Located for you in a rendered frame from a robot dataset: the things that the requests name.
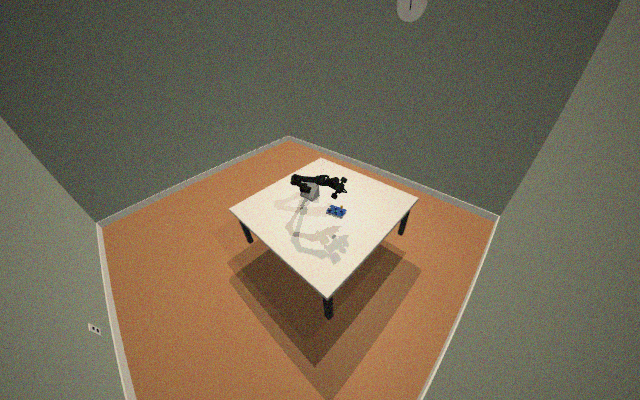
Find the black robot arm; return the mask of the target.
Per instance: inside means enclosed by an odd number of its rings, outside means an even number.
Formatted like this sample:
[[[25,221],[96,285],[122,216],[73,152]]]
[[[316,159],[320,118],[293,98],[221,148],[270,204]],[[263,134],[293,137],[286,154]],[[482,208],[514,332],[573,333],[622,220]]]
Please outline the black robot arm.
[[[327,177],[327,178],[326,178]],[[302,183],[303,182],[303,183]],[[340,193],[344,190],[344,184],[340,182],[338,177],[329,178],[328,175],[317,175],[315,177],[309,176],[301,176],[297,174],[291,175],[291,185],[297,185],[300,188],[300,192],[310,193],[311,187],[307,186],[308,184],[305,182],[316,183],[320,186],[329,186],[337,185],[335,188]]]

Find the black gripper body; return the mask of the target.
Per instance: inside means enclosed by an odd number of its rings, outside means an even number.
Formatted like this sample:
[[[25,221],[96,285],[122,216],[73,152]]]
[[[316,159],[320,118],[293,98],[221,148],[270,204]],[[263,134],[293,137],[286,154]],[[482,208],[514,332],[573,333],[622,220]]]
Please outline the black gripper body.
[[[348,180],[348,179],[346,179],[345,177],[342,177],[340,181],[341,181],[342,183],[346,183],[346,182],[347,182],[347,180]],[[333,185],[331,188],[332,188],[332,189],[334,189],[334,190],[336,190],[336,188],[335,188],[336,186],[337,186],[337,185]],[[336,199],[337,199],[337,197],[338,197],[338,196],[336,195],[337,193],[340,193],[340,192],[336,190],[336,191],[335,191],[335,193],[332,193],[332,195],[331,195],[331,197],[332,197],[333,199],[335,199],[335,200],[336,200]]]

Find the blue circuit board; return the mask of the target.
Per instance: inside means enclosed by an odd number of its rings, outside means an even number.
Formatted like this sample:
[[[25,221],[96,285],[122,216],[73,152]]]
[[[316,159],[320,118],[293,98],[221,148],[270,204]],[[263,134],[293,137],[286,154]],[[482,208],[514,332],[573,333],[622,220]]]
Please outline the blue circuit board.
[[[326,213],[329,212],[329,213],[341,216],[342,218],[342,216],[346,211],[347,211],[346,209],[343,209],[343,205],[341,205],[341,208],[334,205],[330,205],[330,207],[326,210]]]

